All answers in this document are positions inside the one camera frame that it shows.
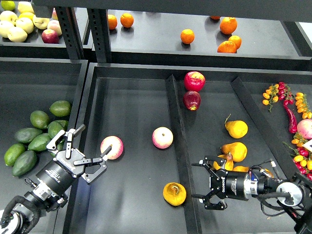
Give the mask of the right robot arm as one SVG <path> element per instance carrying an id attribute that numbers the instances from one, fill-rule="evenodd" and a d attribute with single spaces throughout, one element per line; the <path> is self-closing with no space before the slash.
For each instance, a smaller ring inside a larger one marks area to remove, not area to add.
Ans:
<path id="1" fill-rule="evenodd" d="M 210 191 L 206 195 L 192 194 L 203 203 L 206 210 L 225 210 L 225 200 L 247 201 L 254 197 L 260 207 L 268 207 L 279 214 L 287 213 L 295 222 L 298 234 L 312 232 L 312 182 L 295 173 L 291 179 L 272 177 L 260 165 L 245 172 L 226 170 L 225 158 L 209 159 L 207 156 L 195 164 L 209 173 Z"/>

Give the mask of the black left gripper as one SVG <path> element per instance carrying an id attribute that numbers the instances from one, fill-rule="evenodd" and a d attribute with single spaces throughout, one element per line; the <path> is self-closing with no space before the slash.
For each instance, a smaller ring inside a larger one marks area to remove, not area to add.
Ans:
<path id="1" fill-rule="evenodd" d="M 72 150 L 74 138 L 85 128 L 86 126 L 82 124 L 77 129 L 60 130 L 46 145 L 46 149 L 56 156 L 36 174 L 36 177 L 57 195 L 64 193 L 79 176 L 90 185 L 107 170 L 107 154 L 111 151 L 112 145 L 109 145 L 100 157 L 89 159 L 78 149 Z M 58 145 L 63 140 L 66 142 L 65 150 L 59 151 Z M 99 168 L 95 172 L 85 173 L 86 167 L 97 165 Z"/>

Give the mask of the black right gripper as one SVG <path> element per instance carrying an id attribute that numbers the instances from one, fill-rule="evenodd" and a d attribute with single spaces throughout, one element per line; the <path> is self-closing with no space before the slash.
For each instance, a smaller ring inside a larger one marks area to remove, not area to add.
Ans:
<path id="1" fill-rule="evenodd" d="M 206 195 L 191 194 L 199 203 L 204 205 L 206 210 L 225 210 L 227 208 L 225 198 L 244 200 L 249 199 L 246 194 L 244 182 L 247 181 L 248 174 L 245 172 L 227 171 L 224 169 L 226 159 L 217 157 L 215 159 L 205 156 L 199 163 L 192 163 L 192 166 L 204 167 L 210 174 L 210 189 Z"/>

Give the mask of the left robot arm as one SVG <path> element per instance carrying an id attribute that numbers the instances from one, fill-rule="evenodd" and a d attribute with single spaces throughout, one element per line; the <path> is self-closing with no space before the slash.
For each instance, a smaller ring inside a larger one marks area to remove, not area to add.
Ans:
<path id="1" fill-rule="evenodd" d="M 78 178 L 82 177 L 87 184 L 91 184 L 106 171 L 111 145 L 96 158 L 86 158 L 72 146 L 74 138 L 84 129 L 83 124 L 77 129 L 60 130 L 47 144 L 47 150 L 55 157 L 37 173 L 38 183 L 26 180 L 32 191 L 15 196 L 1 211 L 2 234 L 29 233 L 46 213 L 66 205 L 66 191 Z"/>

